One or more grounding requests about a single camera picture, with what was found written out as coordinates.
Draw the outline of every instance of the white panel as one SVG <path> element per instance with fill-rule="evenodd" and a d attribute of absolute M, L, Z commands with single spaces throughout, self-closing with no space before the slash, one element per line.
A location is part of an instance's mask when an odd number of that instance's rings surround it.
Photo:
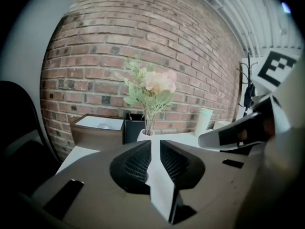
<path fill-rule="evenodd" d="M 76 125 L 82 125 L 93 128 L 100 128 L 101 124 L 106 124 L 110 130 L 120 130 L 123 124 L 121 119 L 103 118 L 97 116 L 86 116 L 76 123 Z"/>

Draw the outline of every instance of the white wall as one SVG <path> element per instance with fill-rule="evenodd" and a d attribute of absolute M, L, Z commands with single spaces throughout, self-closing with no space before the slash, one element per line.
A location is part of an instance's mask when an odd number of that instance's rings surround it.
<path fill-rule="evenodd" d="M 41 67 L 51 36 L 71 4 L 72 0 L 29 1 L 12 27 L 0 55 L 0 80 L 15 82 L 27 91 L 49 146 L 40 107 Z"/>
<path fill-rule="evenodd" d="M 286 49 L 274 49 L 272 48 L 272 51 L 275 51 L 275 52 L 278 52 L 278 53 L 283 53 L 283 54 L 286 54 L 286 55 L 289 55 L 293 58 L 296 58 L 296 59 L 299 59 L 301 57 L 301 54 L 302 54 L 302 50 L 299 50 L 299 49 L 289 49 L 289 48 L 286 48 Z M 270 52 L 270 49 L 266 49 L 264 51 L 264 55 L 267 56 Z M 250 64 L 253 64 L 255 62 L 258 62 L 261 60 L 261 59 L 264 59 L 263 57 L 260 57 L 260 58 L 254 58 L 254 57 L 250 57 Z M 242 63 L 245 63 L 245 64 L 248 64 L 248 58 L 242 58 Z M 257 64 L 253 65 L 253 68 L 252 68 L 252 74 L 253 72 L 255 72 L 255 66 Z M 243 65 L 243 72 L 248 75 L 248 69 L 245 65 Z M 248 82 L 246 77 L 243 75 L 243 82 L 246 83 Z M 247 88 L 248 85 L 246 84 L 243 84 L 242 86 L 242 96 L 241 96 L 241 100 L 240 100 L 240 104 L 241 105 L 244 105 L 244 93 L 246 91 L 246 88 Z M 238 109 L 238 112 L 237 112 L 237 117 L 236 119 L 240 119 L 243 117 L 244 115 L 244 111 L 245 111 L 245 108 L 242 108 L 241 106 L 239 106 L 239 109 Z M 251 109 L 248 109 L 248 114 L 252 113 L 252 110 Z"/>

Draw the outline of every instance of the black slot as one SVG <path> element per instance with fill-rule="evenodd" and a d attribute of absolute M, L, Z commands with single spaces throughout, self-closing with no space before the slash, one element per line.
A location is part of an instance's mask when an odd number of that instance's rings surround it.
<path fill-rule="evenodd" d="M 223 161 L 223 164 L 228 165 L 228 166 L 233 166 L 236 168 L 241 169 L 243 167 L 243 162 L 235 161 L 235 160 L 230 160 L 230 159 L 225 159 Z"/>
<path fill-rule="evenodd" d="M 62 219 L 84 185 L 70 180 L 43 208 L 57 219 Z"/>

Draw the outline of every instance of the pen holder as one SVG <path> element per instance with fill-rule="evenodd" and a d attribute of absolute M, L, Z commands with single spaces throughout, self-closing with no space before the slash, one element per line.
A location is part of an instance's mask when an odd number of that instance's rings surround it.
<path fill-rule="evenodd" d="M 145 116 L 143 114 L 127 113 L 122 131 L 123 144 L 136 142 L 140 131 L 144 128 Z"/>

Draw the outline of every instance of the tissue box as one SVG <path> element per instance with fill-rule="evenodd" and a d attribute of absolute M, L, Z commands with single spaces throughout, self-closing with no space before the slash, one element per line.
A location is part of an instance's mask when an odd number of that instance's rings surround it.
<path fill-rule="evenodd" d="M 86 114 L 70 123 L 76 146 L 109 150 L 122 145 L 123 118 Z"/>

